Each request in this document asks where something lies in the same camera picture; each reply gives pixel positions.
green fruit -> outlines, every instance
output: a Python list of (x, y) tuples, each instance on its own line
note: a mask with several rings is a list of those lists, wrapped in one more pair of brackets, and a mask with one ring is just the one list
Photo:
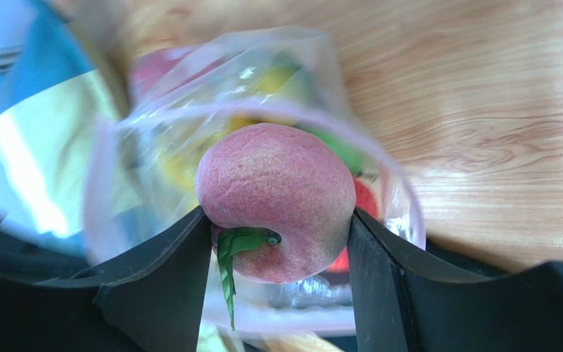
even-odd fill
[(364, 154), (356, 149), (353, 149), (349, 144), (344, 143), (338, 137), (331, 133), (323, 132), (316, 128), (301, 128), (301, 130), (318, 137), (321, 141), (325, 142), (331, 150), (334, 151), (338, 158), (342, 159), (349, 171), (357, 175), (364, 167)]

wood grain surface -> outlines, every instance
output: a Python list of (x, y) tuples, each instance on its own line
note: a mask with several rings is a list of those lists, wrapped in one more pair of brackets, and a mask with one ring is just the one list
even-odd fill
[(125, 72), (228, 31), (329, 31), (430, 236), (510, 270), (563, 259), (563, 0), (60, 0)]

plastic container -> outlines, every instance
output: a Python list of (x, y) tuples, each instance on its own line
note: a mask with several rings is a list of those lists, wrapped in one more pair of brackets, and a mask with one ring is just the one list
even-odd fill
[[(130, 91), (136, 108), (129, 118), (98, 123), (84, 215), (92, 263), (165, 230), (196, 207), (194, 175), (205, 151), (228, 133), (259, 122), (319, 136), (366, 186), (386, 227), (424, 249), (424, 221), (409, 180), (350, 110), (326, 33), (298, 27), (236, 32), (197, 47), (155, 52), (134, 67)], [(132, 166), (142, 199), (126, 213), (113, 211), (124, 208), (115, 206), (119, 197), (111, 192), (118, 162)], [(348, 295), (342, 287), (348, 282), (333, 285), (323, 276), (288, 287), (240, 277), (236, 282), (238, 330), (354, 329), (348, 299), (337, 296)], [(287, 307), (280, 309), (271, 302), (281, 292), (286, 298), (277, 302)], [(229, 324), (216, 264), (203, 318)]]

red fruit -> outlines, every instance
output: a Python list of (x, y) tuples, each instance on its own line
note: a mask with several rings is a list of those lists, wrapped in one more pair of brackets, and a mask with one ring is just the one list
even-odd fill
[[(358, 179), (353, 179), (353, 183), (356, 187), (356, 207), (364, 209), (370, 216), (379, 219), (377, 202), (370, 189)], [(331, 273), (346, 273), (349, 271), (349, 254), (346, 248), (327, 271)]]
[(323, 141), (297, 128), (260, 123), (229, 134), (205, 153), (195, 187), (214, 224), (281, 236), (233, 256), (234, 271), (255, 282), (320, 273), (347, 243), (353, 176)]

green object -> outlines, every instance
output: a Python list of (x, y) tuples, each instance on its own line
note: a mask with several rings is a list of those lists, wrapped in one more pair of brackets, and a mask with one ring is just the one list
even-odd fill
[(302, 128), (301, 130), (318, 137), (321, 141), (325, 142), (329, 148), (334, 151), (338, 158), (342, 159), (349, 171), (352, 174), (358, 175), (364, 167), (364, 154), (356, 149), (353, 149), (349, 144), (344, 143), (338, 137), (331, 133), (323, 132), (316, 128)]
[(234, 285), (234, 269), (232, 260), (234, 254), (252, 251), (263, 245), (265, 242), (265, 231), (250, 227), (240, 227), (228, 229), (218, 236), (217, 257), (218, 270), (221, 272), (221, 285), (223, 294), (229, 311), (229, 322), (234, 328), (234, 295), (236, 287)]

